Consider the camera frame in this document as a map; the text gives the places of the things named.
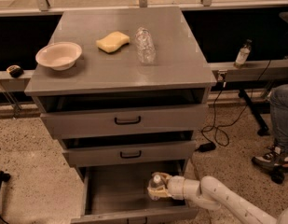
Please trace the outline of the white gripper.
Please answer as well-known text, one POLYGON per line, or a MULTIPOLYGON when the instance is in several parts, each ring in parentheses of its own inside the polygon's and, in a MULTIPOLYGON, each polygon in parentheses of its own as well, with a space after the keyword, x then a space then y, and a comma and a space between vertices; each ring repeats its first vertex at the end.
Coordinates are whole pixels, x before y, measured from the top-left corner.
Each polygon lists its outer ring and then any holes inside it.
POLYGON ((184 183, 185 179, 182 176, 176 175, 171 177, 167 173, 155 172, 152 174, 154 182, 167 182, 167 189, 161 188, 148 188, 148 194, 152 200, 158 200, 160 198, 173 198, 174 200, 182 200, 184 198, 184 183))

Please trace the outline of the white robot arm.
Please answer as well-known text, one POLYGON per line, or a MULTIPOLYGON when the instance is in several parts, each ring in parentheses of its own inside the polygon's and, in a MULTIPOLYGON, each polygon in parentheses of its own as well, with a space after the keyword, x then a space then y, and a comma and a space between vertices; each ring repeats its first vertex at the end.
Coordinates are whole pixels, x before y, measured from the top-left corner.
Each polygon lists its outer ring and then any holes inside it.
POLYGON ((147 187, 152 200, 173 198, 187 200, 207 210, 218 210, 222 205, 242 224, 288 224, 288 208, 275 218, 212 176, 204 176, 200 181, 179 175, 155 172, 147 187))

